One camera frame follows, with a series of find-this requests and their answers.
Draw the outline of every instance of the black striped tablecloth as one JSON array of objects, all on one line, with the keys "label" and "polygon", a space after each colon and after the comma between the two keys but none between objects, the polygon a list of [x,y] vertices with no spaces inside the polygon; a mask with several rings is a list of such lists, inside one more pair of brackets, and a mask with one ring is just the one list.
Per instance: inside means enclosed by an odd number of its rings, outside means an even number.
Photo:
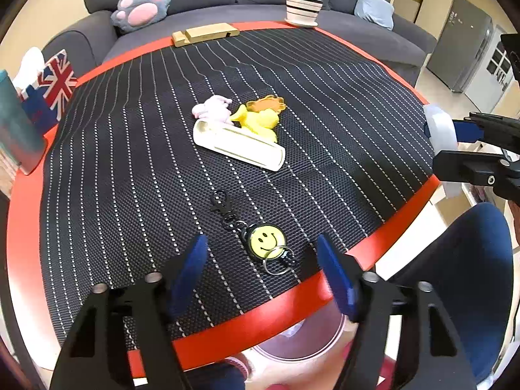
[{"label": "black striped tablecloth", "polygon": [[[192,107],[213,94],[239,104],[285,99],[279,172],[193,143]],[[214,327],[318,271],[327,232],[347,251],[432,174],[422,103],[370,61],[318,31],[279,29],[163,48],[79,87],[45,160],[41,264],[60,342],[93,284],[129,285],[209,236],[209,260],[172,337]],[[273,222],[297,263],[267,275],[210,212],[226,190],[247,223]],[[135,347],[132,320],[127,344]]]}]

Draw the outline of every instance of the yellow smiley face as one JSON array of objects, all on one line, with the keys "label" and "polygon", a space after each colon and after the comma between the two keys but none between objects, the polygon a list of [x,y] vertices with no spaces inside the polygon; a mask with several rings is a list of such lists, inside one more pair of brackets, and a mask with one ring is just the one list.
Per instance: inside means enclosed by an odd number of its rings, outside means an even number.
[{"label": "yellow smiley face", "polygon": [[[268,224],[256,226],[249,235],[249,247],[262,259],[265,259],[271,249],[286,245],[286,242],[283,232],[278,227]],[[272,251],[267,259],[278,258],[283,252],[283,248]]]}]

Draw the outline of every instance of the light blue pillow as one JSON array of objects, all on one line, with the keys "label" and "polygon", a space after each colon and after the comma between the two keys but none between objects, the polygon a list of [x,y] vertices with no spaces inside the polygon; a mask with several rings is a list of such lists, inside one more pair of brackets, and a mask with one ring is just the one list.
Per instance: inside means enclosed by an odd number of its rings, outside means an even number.
[{"label": "light blue pillow", "polygon": [[385,0],[358,0],[354,15],[383,26],[390,31],[394,29],[392,15],[394,6]]}]

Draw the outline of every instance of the stainless steel fridge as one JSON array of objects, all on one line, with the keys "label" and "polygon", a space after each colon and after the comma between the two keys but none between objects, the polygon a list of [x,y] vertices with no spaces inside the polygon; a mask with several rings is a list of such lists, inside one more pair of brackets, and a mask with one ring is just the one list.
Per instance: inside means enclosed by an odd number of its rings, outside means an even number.
[{"label": "stainless steel fridge", "polygon": [[491,17],[467,0],[453,0],[427,68],[453,92],[463,92],[493,35]]}]

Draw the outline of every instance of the blue jeans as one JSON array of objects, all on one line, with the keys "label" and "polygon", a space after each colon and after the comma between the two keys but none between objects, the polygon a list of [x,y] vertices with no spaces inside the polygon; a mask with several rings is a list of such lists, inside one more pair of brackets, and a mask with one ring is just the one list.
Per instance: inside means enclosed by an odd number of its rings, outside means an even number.
[{"label": "blue jeans", "polygon": [[389,281],[430,282],[451,316],[477,382],[498,359],[513,296],[509,227],[490,203],[462,214]]}]

